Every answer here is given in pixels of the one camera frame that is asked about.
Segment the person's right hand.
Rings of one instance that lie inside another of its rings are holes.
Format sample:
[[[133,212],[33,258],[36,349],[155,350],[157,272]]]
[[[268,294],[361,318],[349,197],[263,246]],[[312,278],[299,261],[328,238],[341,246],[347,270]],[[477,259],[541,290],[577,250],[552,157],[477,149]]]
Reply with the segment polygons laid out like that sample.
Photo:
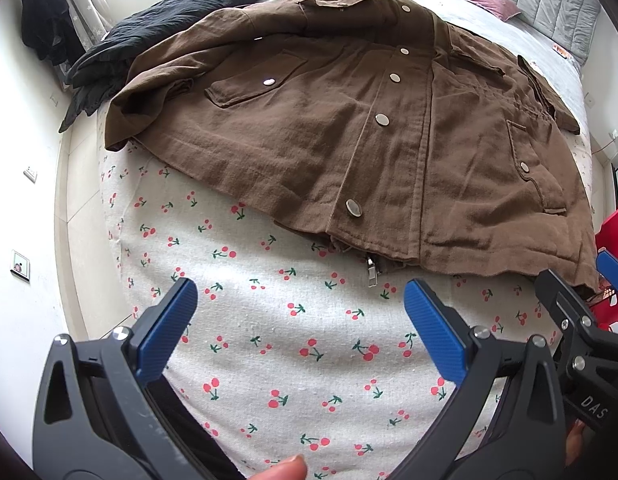
[[[566,439],[566,467],[569,467],[582,453],[584,448],[584,430],[586,425],[577,419],[571,426]]]

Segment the person's left hand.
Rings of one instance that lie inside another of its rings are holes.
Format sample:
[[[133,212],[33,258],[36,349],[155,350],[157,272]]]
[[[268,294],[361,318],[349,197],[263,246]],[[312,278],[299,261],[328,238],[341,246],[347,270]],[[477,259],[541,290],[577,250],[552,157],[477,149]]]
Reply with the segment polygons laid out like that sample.
[[[306,480],[308,467],[302,455],[281,460],[268,470],[258,472],[249,480]]]

